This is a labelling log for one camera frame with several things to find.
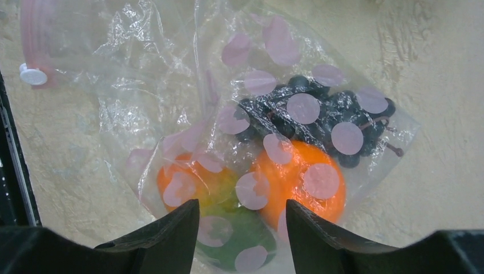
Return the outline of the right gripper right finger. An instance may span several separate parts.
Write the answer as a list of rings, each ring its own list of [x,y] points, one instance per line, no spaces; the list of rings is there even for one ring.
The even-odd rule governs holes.
[[[296,273],[483,273],[483,230],[439,230],[403,248],[369,240],[287,200]]]

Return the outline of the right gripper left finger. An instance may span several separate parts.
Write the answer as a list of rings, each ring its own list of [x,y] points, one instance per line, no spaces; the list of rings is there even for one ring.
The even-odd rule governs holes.
[[[44,227],[1,227],[1,273],[190,273],[199,216],[191,199],[95,248]]]

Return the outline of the clear zip top bag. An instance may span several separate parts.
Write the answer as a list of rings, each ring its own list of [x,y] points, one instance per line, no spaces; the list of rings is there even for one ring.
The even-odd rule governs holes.
[[[269,94],[302,75],[356,93],[364,110],[379,114],[390,96],[359,74],[306,23],[262,1],[22,1],[21,79],[33,88],[84,89],[98,102],[101,147],[139,201],[156,217],[169,213],[157,175],[183,153],[228,167],[239,176],[235,192],[276,240],[276,256],[250,273],[294,273],[285,228],[277,232],[260,215],[268,179],[251,170],[266,152],[278,164],[292,159],[292,141],[279,133],[246,143],[237,139],[249,119],[234,118],[238,102]],[[308,95],[289,99],[297,122],[316,120]],[[396,105],[377,151],[355,168],[338,164],[346,202],[337,223],[383,180],[403,157],[419,124]],[[353,154],[362,133],[338,124],[336,147]],[[229,273],[195,258],[209,273]]]

